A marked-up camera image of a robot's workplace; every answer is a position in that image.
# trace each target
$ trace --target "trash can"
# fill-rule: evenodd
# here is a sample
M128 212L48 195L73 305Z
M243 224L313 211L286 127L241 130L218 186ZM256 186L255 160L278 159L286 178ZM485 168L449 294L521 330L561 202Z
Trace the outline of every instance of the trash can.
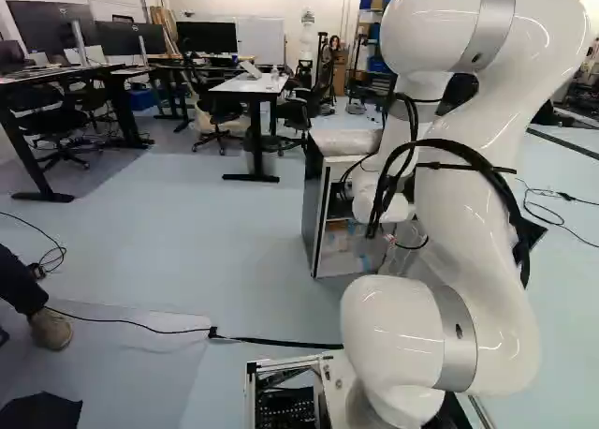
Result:
M279 138L271 135L262 135L262 170L264 174L275 176L275 161L278 156L280 148ZM252 134L250 129L245 132L245 139L243 140L243 151L245 152L245 159L247 162L248 172L254 173L254 144L252 141Z

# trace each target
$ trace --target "desk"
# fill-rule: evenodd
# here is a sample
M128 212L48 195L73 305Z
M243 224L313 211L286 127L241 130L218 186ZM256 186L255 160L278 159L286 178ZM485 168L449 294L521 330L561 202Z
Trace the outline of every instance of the desk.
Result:
M277 97L283 92L287 83L287 75L281 75L277 80L273 80L269 74L262 75L259 80L249 79L249 75L241 74L213 87L208 91L215 96L227 96L245 101L250 105L250 133L252 137L252 146L254 148L254 173L247 174L224 174L224 180L236 181L257 181L263 183L278 183L277 176L264 174L262 165L262 128L260 125L260 103L269 101L270 103L270 132L273 126L276 127L276 105Z
M7 133L10 143L27 169L29 176L31 176L39 189L39 192L15 193L12 195L13 199L51 202L71 202L75 199L72 195L57 193L52 190L42 169L37 164L36 158L29 149L29 145L23 137L17 119L7 103L7 97L19 88L48 82L66 84L73 82L73 80L100 79L106 84L109 99L112 102L119 126L123 132L122 139L107 142L107 147L140 149L148 147L147 142L142 141L139 137L138 127L135 123L133 112L129 107L128 95L124 91L124 79L126 76L111 74L113 71L122 68L123 65L56 68L42 72L31 72L31 76L27 78L4 78L0 81L0 124Z
M131 111L130 96L124 88L124 83L130 78L141 75L151 75L154 68L151 67L132 67L123 68L119 66L117 70L111 71L109 75L102 75L100 78L108 89L110 102L116 113L119 126L123 131L122 140L110 140L104 143L107 148L140 148L146 149L148 145L153 145L152 139L143 140L139 136L138 124L135 121L135 115Z
M170 115L160 113L160 115L155 115L153 118L158 120L183 120L174 129L174 132L181 132L185 128L187 128L187 126L191 122L191 119L189 118L189 113L187 112L187 103L185 103L185 94L181 92L181 86L183 85L181 79L183 73L186 70L186 67L180 65L154 64L153 68L157 73L156 76L158 76L161 79L162 83L164 83L165 89L167 90L168 105L170 106ZM175 94L175 92L173 91L172 85L170 83L171 74L175 80L177 94ZM181 115L177 112L177 103L175 102L175 95L177 95L177 97L179 98L179 109L181 110Z

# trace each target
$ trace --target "office chair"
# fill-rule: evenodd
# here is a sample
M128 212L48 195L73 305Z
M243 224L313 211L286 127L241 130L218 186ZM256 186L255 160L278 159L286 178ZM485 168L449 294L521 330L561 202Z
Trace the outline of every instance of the office chair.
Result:
M301 86L300 80L291 79L287 81L285 85L285 89L290 92L290 97L300 98L303 101L292 101L295 102L296 107L304 106L308 112L308 118L314 118L317 115L330 115L334 113L334 111L330 111L330 109L325 109L325 105L333 105L336 101L335 95L333 93L333 59L326 62L321 67L321 73L318 76L318 81L312 87L312 89L307 89ZM283 106L281 109L281 113L287 113L288 108L291 105L288 102L283 103L279 106Z
M281 150L279 155L282 155L284 150L301 146L306 151L308 138L306 137L308 131L312 128L312 122L308 114L308 102L304 98L297 96L288 96L285 102L278 104L276 107L276 118L284 118L285 126L292 127L301 133L299 139L292 139L284 136L278 136L279 139L284 142L281 143Z
M8 335L8 333L2 329L2 326L0 326L0 348L8 341L10 340L10 335Z
M87 117L94 128L96 134L99 133L97 127L97 120L95 118L95 112L98 109L106 106L108 102L108 93L104 88L95 88L94 80L90 79L84 83L85 85L80 89L68 90L65 92L65 96L72 100L73 103L80 106L80 110L87 114Z
M60 104L60 107L42 110L47 106ZM99 151L97 146L92 148L79 148L85 142L64 142L77 129L84 128L89 122L87 115L72 107L65 96L56 87L49 84L40 84L17 91L8 98L8 107L13 112L32 111L23 116L17 116L17 124L21 127L23 135L37 136L33 140L37 148L41 141L49 141L54 146L53 153L38 157L39 163L47 162L42 167L48 171L61 160L71 161L82 165L86 170L89 163L77 157L78 154Z
M195 153L199 146L205 145L211 141L217 141L220 147L220 155L226 154L225 140L242 141L243 137L235 136L230 133L228 129L221 130L220 126L239 120L243 115L243 106L240 101L233 100L230 98L213 98L207 95L207 92L214 86L225 81L223 77L207 77L197 71L196 65L193 60L189 58L185 53L184 43L182 43L181 53L183 54L183 63L186 66L186 71L189 73L189 80L191 87L194 92L199 96L199 100L196 103L196 112L198 120L205 116L201 112L208 113L210 115L210 125L213 127L204 128L213 129L207 132L202 132L202 125L200 125L199 141L193 144L192 151Z
M211 141L217 141L220 147L220 155L226 154L225 140L242 141L242 136L231 134L229 129L221 130L224 126L233 122L240 122L243 116L243 106L239 101L229 99L200 99L197 102L197 120L200 121L199 141L193 144L192 151L195 153L198 146L205 145ZM206 128L206 113L210 115L210 128Z

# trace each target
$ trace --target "tan shoe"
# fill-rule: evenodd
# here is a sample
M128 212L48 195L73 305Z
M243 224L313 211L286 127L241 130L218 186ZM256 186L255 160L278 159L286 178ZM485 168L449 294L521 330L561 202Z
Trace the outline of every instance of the tan shoe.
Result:
M52 351L66 348L73 338L73 329L68 321L46 308L29 318L29 326L37 345Z

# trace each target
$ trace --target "cardboard box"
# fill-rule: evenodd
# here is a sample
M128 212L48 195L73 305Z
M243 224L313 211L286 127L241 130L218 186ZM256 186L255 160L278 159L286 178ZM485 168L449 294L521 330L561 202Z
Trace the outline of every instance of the cardboard box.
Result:
M345 95L345 65L335 65L333 68L333 90L336 96Z
M371 33L370 23L358 23L358 34L368 35Z
M383 0L372 0L371 1L371 9L383 10Z
M354 70L349 70L349 79L354 78ZM363 70L356 70L356 81L365 81L367 74Z
M347 64L347 59L349 59L349 51L348 50L339 50L335 52L335 65L336 66L344 66Z

